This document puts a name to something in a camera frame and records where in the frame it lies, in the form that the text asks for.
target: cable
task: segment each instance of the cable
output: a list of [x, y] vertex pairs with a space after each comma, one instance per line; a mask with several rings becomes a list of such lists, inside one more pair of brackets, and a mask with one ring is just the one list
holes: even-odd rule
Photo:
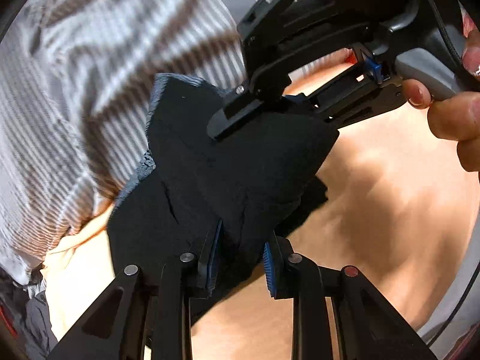
[[471, 288], [473, 287], [473, 284], [474, 284], [475, 280], [477, 279], [477, 276], [479, 275], [479, 273], [480, 273], [480, 262], [478, 262], [477, 268], [475, 268], [475, 271], [473, 272], [473, 275], [470, 278], [469, 284], [466, 286], [465, 291], [463, 291], [462, 297], [458, 301], [457, 305], [455, 306], [453, 311], [450, 313], [447, 320], [443, 323], [440, 330], [428, 342], [427, 345], [429, 347], [431, 347], [434, 344], [434, 342], [438, 339], [438, 337], [440, 337], [440, 335], [444, 332], [444, 330], [452, 322], [453, 318], [455, 318], [455, 315], [457, 315], [458, 311], [460, 310], [460, 307], [462, 307], [463, 303], [465, 302], [465, 299], [467, 299], [467, 296], [469, 295], [469, 292], [470, 292]]
[[[469, 86], [473, 86], [476, 90], [480, 89], [480, 83], [478, 83], [472, 75], [467, 72], [463, 66], [463, 62], [461, 57], [458, 55], [457, 50], [455, 49], [452, 40], [450, 39], [450, 36], [448, 35], [445, 27], [445, 23], [443, 22], [442, 16], [437, 8], [437, 5], [435, 4], [434, 0], [427, 0], [428, 4], [430, 5], [430, 8], [433, 12], [433, 15], [435, 17], [435, 21], [437, 22], [437, 27], [438, 30], [440, 31], [440, 35], [445, 42], [445, 45], [447, 47], [448, 52], [450, 53], [450, 56], [452, 57], [453, 61], [457, 65], [457, 74], [462, 78], [462, 80], [466, 81], [466, 83], [469, 83]], [[428, 342], [428, 347], [431, 347], [435, 341], [440, 337], [440, 335], [445, 331], [445, 329], [450, 325], [450, 323], [453, 321], [453, 318], [457, 315], [458, 311], [462, 307], [463, 303], [465, 302], [465, 299], [467, 299], [467, 296], [470, 293], [471, 288], [473, 287], [473, 284], [475, 283], [478, 275], [480, 273], [480, 262], [478, 262], [477, 267], [475, 268], [475, 271], [472, 274], [472, 277], [470, 278], [470, 281], [468, 285], [466, 286], [460, 300], [457, 302], [457, 305], [453, 309], [453, 311], [450, 313], [448, 316], [447, 320], [443, 323], [442, 327], [438, 330], [438, 332], [433, 336], [433, 338]]]
[[478, 82], [463, 66], [462, 58], [458, 55], [457, 50], [455, 49], [448, 32], [446, 31], [445, 23], [443, 22], [442, 16], [437, 8], [437, 5], [434, 0], [427, 0], [435, 21], [437, 23], [438, 30], [440, 35], [447, 47], [448, 53], [452, 57], [454, 63], [457, 65], [457, 71], [455, 74], [465, 83], [467, 87], [473, 91], [480, 92], [480, 82]]

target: metal pin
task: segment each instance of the metal pin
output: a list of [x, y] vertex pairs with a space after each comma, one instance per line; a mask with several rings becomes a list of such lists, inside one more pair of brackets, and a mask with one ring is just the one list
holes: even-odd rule
[[344, 272], [349, 278], [354, 278], [355, 276], [358, 276], [359, 270], [354, 266], [348, 266], [344, 269]]
[[289, 256], [289, 261], [294, 264], [298, 264], [300, 261], [302, 261], [302, 255], [298, 253], [292, 253]]
[[193, 261], [195, 258], [195, 255], [189, 251], [186, 251], [185, 253], [182, 253], [180, 256], [180, 261], [182, 263], [189, 263], [190, 261]]
[[127, 276], [132, 276], [138, 272], [138, 266], [131, 264], [126, 266], [123, 271]]

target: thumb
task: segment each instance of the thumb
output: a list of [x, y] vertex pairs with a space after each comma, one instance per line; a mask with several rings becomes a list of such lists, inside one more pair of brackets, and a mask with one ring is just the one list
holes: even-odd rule
[[462, 62], [465, 69], [467, 69], [477, 80], [480, 80], [480, 32], [473, 30], [469, 33], [466, 40], [466, 48], [463, 52]]

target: black cloth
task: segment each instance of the black cloth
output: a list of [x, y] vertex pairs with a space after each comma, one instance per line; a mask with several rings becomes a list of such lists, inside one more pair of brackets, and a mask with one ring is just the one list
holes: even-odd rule
[[[107, 225], [115, 273], [137, 264], [157, 284], [167, 257], [192, 250], [222, 220], [217, 287], [211, 299], [192, 302], [193, 322], [251, 275], [266, 239], [297, 209], [338, 137], [319, 118], [295, 114], [296, 105], [285, 100], [281, 112], [264, 112], [215, 142], [206, 126], [223, 95], [200, 79], [155, 77], [150, 152]], [[285, 112], [288, 105], [293, 109]]]
[[31, 338], [25, 345], [28, 358], [30, 360], [45, 359], [58, 344], [58, 340], [52, 332], [45, 291], [39, 292], [27, 302], [25, 327]]
[[45, 360], [57, 344], [45, 292], [29, 299], [28, 292], [0, 268], [0, 306], [28, 359]]

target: skin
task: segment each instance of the skin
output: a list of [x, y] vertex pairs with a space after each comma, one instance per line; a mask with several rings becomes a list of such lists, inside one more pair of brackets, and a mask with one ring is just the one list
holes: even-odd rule
[[[464, 67], [480, 80], [480, 32], [467, 38], [462, 56]], [[417, 109], [428, 108], [428, 124], [435, 137], [457, 141], [457, 154], [468, 172], [480, 171], [480, 92], [462, 92], [436, 102], [425, 85], [417, 80], [403, 82], [403, 92]]]

